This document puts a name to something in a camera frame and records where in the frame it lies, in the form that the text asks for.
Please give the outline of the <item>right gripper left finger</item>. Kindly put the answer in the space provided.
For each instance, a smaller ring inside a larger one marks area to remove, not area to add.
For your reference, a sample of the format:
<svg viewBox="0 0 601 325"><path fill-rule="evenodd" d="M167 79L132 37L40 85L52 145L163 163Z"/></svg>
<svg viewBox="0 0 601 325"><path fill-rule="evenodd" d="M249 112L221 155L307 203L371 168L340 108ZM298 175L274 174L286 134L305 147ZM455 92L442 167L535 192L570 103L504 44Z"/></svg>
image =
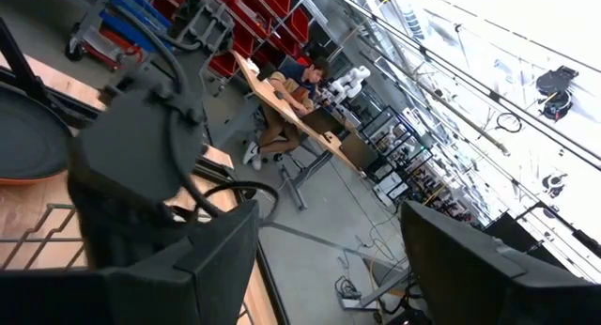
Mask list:
<svg viewBox="0 0 601 325"><path fill-rule="evenodd" d="M7 271L4 324L234 324L254 266L258 205L223 217L134 265Z"/></svg>

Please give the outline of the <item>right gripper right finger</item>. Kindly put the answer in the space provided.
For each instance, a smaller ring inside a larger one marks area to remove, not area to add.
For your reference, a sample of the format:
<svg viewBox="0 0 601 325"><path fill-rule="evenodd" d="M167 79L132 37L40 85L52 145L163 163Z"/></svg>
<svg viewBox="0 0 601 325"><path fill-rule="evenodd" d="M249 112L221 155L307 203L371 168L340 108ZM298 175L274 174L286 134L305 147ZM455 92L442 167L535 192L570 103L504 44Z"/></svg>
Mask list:
<svg viewBox="0 0 601 325"><path fill-rule="evenodd" d="M400 206L408 262L436 324L600 325L600 286L418 202Z"/></svg>

